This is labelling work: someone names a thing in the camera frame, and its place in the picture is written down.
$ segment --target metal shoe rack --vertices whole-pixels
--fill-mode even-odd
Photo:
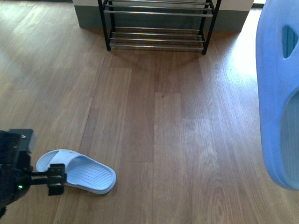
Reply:
[[[111,47],[158,48],[200,50],[206,54],[221,0],[214,6],[212,0],[195,0],[192,2],[164,0],[104,0],[99,2],[100,15],[107,50]],[[111,29],[108,33],[105,14],[110,14]],[[201,17],[199,28],[153,28],[115,26],[115,14],[132,14],[151,16]],[[204,25],[210,17],[209,29],[205,37]]]

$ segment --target wooden floor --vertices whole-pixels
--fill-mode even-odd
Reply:
[[[296,224],[299,194],[263,164],[255,67],[260,10],[194,52],[105,50],[70,3],[0,1],[0,129],[32,128],[112,167],[105,196],[32,186],[4,224]]]

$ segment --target wall baseboard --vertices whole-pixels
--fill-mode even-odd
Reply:
[[[76,13],[80,27],[100,28],[102,27],[100,12],[98,7],[94,6],[76,6]],[[240,32],[249,12],[220,10],[218,12],[215,31],[234,31]],[[115,14],[116,26],[130,27],[152,27],[152,28],[182,28],[198,29],[200,18],[183,16],[152,16],[140,15],[136,20],[136,15]],[[111,27],[109,15],[105,15],[107,26]],[[207,30],[210,19],[207,18],[204,30]]]

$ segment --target black rack leg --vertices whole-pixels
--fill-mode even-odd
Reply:
[[[107,27],[106,27],[106,21],[105,21],[104,8],[103,8],[102,0],[98,0],[98,3],[99,3],[99,10],[100,10],[100,15],[101,15],[101,20],[102,20],[102,26],[103,26],[103,31],[104,31],[105,42],[106,42],[106,48],[107,48],[107,50],[111,50],[110,39],[108,38],[108,33],[107,33]]]
[[[209,32],[208,32],[207,37],[206,37],[206,42],[204,44],[204,49],[202,50],[203,55],[206,54],[207,47],[209,46],[209,42],[211,40],[211,36],[212,36],[212,32],[213,32],[214,25],[215,25],[215,22],[216,22],[217,14],[218,14],[218,11],[219,11],[219,8],[220,8],[220,4],[221,4],[221,0],[218,0],[217,4],[216,4],[216,7],[215,7],[215,10],[214,10],[214,14],[213,14],[212,22],[211,22],[211,25],[210,25],[210,28],[209,28]]]
[[[204,29],[205,22],[206,22],[206,18],[202,17],[201,21],[200,21],[200,27],[199,27],[198,35],[201,35],[201,31]]]
[[[110,19],[111,19],[111,30],[112,30],[112,32],[115,32],[115,20],[114,20],[114,14],[113,13],[110,13]]]
[[[203,41],[203,46],[205,46],[206,39],[205,39],[204,31],[201,29],[198,32],[198,35],[201,35],[201,40]]]

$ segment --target white slide sandal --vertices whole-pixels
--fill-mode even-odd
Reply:
[[[57,149],[44,154],[36,164],[38,172],[44,172],[50,164],[63,163],[67,173],[65,185],[95,194],[109,192],[116,182],[116,174],[110,167],[86,155],[67,149]]]
[[[292,190],[299,190],[298,9],[298,0],[266,1],[256,33],[263,159],[273,181]]]

